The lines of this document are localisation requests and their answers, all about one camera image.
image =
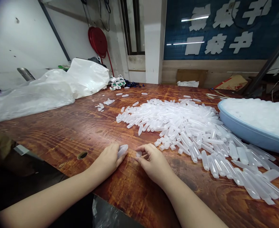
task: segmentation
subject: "white plastic bag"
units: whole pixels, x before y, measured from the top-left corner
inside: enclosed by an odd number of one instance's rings
[[[188,87],[198,87],[199,82],[197,82],[197,81],[185,81],[185,82],[178,81],[177,85],[178,86],[188,86]]]
[[[50,70],[38,80],[0,94],[0,121],[27,116],[74,103],[109,82],[109,70],[100,64],[73,59],[68,72]]]

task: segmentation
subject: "right hand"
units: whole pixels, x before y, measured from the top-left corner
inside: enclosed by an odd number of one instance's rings
[[[153,144],[149,143],[139,146],[135,151],[141,151],[142,155],[148,157],[147,160],[142,157],[136,157],[135,161],[141,165],[150,179],[161,188],[170,181],[171,177],[175,176],[163,153]]]

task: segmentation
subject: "forearm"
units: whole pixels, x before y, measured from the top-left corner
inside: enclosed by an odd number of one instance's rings
[[[63,212],[82,199],[106,177],[87,169],[65,181],[38,192],[0,212],[4,227],[48,227]]]
[[[183,228],[227,227],[175,174],[161,188],[168,196]]]

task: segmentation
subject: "window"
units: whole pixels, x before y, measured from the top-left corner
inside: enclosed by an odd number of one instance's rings
[[[121,0],[128,55],[145,54],[144,0]]]

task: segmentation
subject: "left hand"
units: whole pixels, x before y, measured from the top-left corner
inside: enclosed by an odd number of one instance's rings
[[[117,143],[112,143],[107,146],[86,171],[98,173],[99,178],[103,181],[107,179],[119,167],[128,154],[126,151],[125,154],[117,159],[118,148],[119,145]]]

